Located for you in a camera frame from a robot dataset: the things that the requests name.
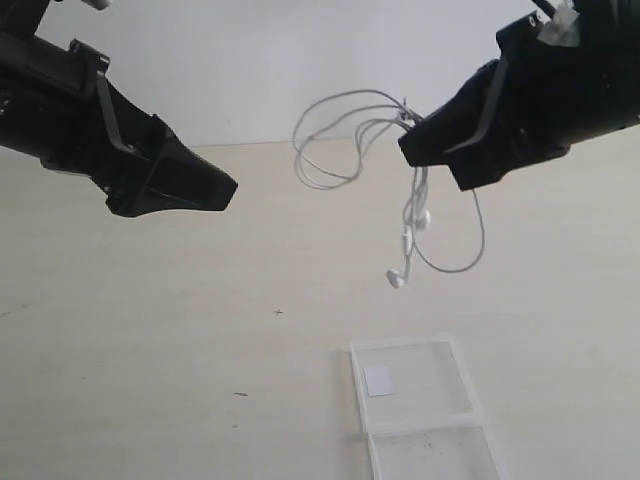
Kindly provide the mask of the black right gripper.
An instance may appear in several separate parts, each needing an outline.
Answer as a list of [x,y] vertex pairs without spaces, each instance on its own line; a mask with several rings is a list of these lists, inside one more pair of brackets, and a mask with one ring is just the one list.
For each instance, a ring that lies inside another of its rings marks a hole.
[[561,158],[581,142],[638,126],[638,2],[573,6],[577,46],[549,45],[534,33],[504,46],[499,61],[481,66],[449,101],[400,137],[407,163],[447,163],[467,191]]

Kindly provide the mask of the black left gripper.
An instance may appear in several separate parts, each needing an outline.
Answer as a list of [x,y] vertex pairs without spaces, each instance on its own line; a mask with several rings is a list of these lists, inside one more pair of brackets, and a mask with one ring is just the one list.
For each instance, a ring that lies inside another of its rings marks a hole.
[[38,37],[48,6],[1,4],[2,146],[91,179],[115,215],[224,211],[238,183],[121,95],[106,77],[106,55]]

